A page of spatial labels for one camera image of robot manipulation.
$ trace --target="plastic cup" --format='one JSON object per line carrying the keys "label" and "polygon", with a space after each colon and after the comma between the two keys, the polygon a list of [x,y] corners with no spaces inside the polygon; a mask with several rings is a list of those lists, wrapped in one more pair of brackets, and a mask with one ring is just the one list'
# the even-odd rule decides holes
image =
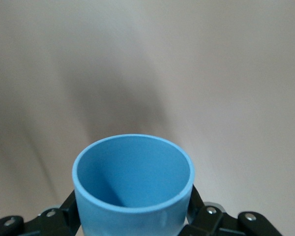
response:
{"label": "plastic cup", "polygon": [[74,162],[72,177],[85,236],[177,236],[195,171],[165,139],[125,134],[99,140]]}

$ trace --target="bolt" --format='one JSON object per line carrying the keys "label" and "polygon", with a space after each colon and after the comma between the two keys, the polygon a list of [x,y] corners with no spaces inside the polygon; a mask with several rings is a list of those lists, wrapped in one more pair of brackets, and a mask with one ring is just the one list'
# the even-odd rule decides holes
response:
{"label": "bolt", "polygon": [[56,212],[54,210],[49,211],[46,216],[47,217],[52,217]]}
{"label": "bolt", "polygon": [[246,213],[245,214],[245,217],[247,220],[250,220],[250,221],[255,221],[257,218],[255,217],[255,215],[251,214],[251,213]]}
{"label": "bolt", "polygon": [[4,226],[10,226],[15,222],[15,219],[12,217],[11,219],[7,220],[4,224]]}
{"label": "bolt", "polygon": [[206,211],[210,214],[215,214],[216,213],[216,209],[214,207],[209,206]]}

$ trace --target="cup rim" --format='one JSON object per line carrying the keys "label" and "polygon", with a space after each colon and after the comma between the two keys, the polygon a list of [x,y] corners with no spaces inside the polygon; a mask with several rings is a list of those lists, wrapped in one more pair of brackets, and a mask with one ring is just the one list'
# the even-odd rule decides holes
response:
{"label": "cup rim", "polygon": [[[117,138],[122,138],[122,137],[131,137],[131,136],[136,136],[136,137],[146,137],[146,138],[151,138],[155,140],[159,140],[162,142],[165,142],[172,147],[176,148],[184,157],[185,160],[188,163],[189,166],[189,178],[188,182],[186,183],[185,187],[174,197],[168,199],[165,202],[156,204],[156,205],[151,205],[151,206],[144,206],[144,207],[125,207],[125,206],[116,206],[110,203],[107,203],[105,201],[102,201],[96,197],[94,197],[92,194],[90,194],[80,183],[79,178],[78,178],[78,164],[80,162],[80,159],[83,157],[83,155],[93,148],[95,145],[98,145],[101,142],[105,142],[107,140],[112,140],[112,139],[117,139]],[[174,144],[171,141],[168,141],[166,139],[153,136],[153,135],[147,135],[147,134],[121,134],[121,135],[114,135],[110,136],[101,140],[96,141],[95,143],[90,144],[87,146],[85,149],[81,151],[81,153],[77,156],[76,160],[74,161],[73,167],[72,167],[72,178],[73,178],[73,183],[75,186],[75,191],[79,191],[79,193],[86,198],[89,202],[92,204],[95,204],[97,206],[100,206],[101,208],[115,211],[115,212],[120,212],[120,213],[149,213],[153,212],[156,210],[160,209],[165,209],[169,206],[174,205],[175,203],[179,202],[181,199],[183,199],[192,189],[194,178],[195,178],[195,169],[194,165],[191,161],[191,158],[189,155],[178,145]]]}

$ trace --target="silver screw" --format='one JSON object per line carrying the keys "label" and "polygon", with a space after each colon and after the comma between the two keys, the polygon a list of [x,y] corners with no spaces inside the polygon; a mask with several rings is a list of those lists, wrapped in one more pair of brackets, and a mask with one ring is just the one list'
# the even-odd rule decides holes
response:
{"label": "silver screw", "polygon": [[11,219],[7,220],[4,224],[4,226],[10,226],[15,222],[15,219],[12,217]]}
{"label": "silver screw", "polygon": [[215,214],[216,213],[216,209],[214,207],[209,206],[206,211],[210,214]]}
{"label": "silver screw", "polygon": [[49,211],[46,216],[47,217],[52,217],[56,212],[54,210]]}
{"label": "silver screw", "polygon": [[250,221],[255,221],[257,218],[255,217],[254,214],[251,214],[251,213],[246,213],[245,214],[245,217],[247,220],[250,220]]}

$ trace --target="gray surface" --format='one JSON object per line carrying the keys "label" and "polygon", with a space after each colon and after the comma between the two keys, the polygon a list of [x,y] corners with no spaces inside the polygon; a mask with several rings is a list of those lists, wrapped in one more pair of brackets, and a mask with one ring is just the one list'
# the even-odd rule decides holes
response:
{"label": "gray surface", "polygon": [[204,201],[295,235],[295,1],[0,1],[0,217],[61,203],[120,133],[176,142]]}

